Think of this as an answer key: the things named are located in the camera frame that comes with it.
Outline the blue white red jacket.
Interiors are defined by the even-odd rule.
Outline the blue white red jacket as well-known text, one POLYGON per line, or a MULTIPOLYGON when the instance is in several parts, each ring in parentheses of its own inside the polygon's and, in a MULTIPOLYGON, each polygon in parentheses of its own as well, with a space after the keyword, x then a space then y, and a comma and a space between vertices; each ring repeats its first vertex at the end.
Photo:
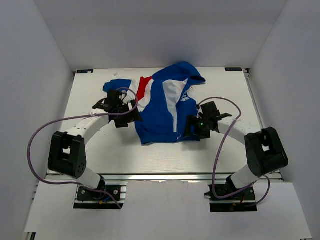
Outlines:
POLYGON ((188 116, 197 116, 193 98, 194 85, 205 83, 198 70, 188 62, 170 65, 149 77, 113 79, 102 90, 130 89, 125 101, 138 99, 137 109, 142 121, 135 122, 141 144, 199 141, 192 134, 184 136, 188 116))

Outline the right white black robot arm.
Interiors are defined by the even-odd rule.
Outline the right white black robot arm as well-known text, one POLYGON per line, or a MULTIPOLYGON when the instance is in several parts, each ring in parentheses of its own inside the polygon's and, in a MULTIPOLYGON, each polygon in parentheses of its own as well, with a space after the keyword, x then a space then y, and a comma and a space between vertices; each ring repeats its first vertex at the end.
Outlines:
POLYGON ((187 117, 183 135, 184 137, 196 137, 199 140, 209 139, 211 132, 223 135, 214 160, 212 171, 214 174, 227 137, 231 137, 245 147, 246 165, 226 179, 225 195, 220 195, 215 189, 212 189, 211 192, 215 198, 236 200, 243 195, 244 190, 251 187, 261 177, 285 168, 289 164, 289 159, 275 128, 258 128, 242 123, 229 113, 221 113, 213 101, 198 105, 197 109, 199 110, 197 115, 187 117))

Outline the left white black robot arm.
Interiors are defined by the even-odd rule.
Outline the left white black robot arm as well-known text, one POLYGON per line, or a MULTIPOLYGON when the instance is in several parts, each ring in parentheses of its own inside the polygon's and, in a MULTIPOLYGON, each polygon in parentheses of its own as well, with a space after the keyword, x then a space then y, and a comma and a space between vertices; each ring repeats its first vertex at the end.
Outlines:
POLYGON ((126 87, 110 90, 78 124, 64 132, 55 132, 51 138, 48 169, 88 188, 96 200, 105 196, 106 187, 104 178, 87 166, 86 145, 110 122, 114 122, 116 128, 126 128, 130 123, 143 120, 138 110, 138 96, 129 96, 130 92, 126 87))

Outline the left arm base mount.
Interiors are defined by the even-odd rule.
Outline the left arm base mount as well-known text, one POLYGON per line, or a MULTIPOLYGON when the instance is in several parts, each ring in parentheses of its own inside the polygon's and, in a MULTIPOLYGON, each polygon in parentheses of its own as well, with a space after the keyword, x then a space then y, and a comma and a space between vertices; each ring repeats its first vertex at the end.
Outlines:
MULTIPOLYGON (((108 192, 122 208, 126 198, 127 186, 124 184, 106 183, 108 192)), ((80 186, 76 190, 73 208, 79 210, 120 210, 117 203, 105 193, 93 192, 80 186)))

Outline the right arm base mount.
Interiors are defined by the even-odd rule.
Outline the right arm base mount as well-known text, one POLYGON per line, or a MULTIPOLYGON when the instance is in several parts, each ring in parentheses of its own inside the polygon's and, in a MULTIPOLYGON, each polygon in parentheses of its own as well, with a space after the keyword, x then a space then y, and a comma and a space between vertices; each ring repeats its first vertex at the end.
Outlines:
POLYGON ((245 213, 257 212, 256 195, 253 186, 235 195, 218 198, 213 193, 213 185, 208 185, 208 190, 204 197, 209 200, 211 213, 245 213))

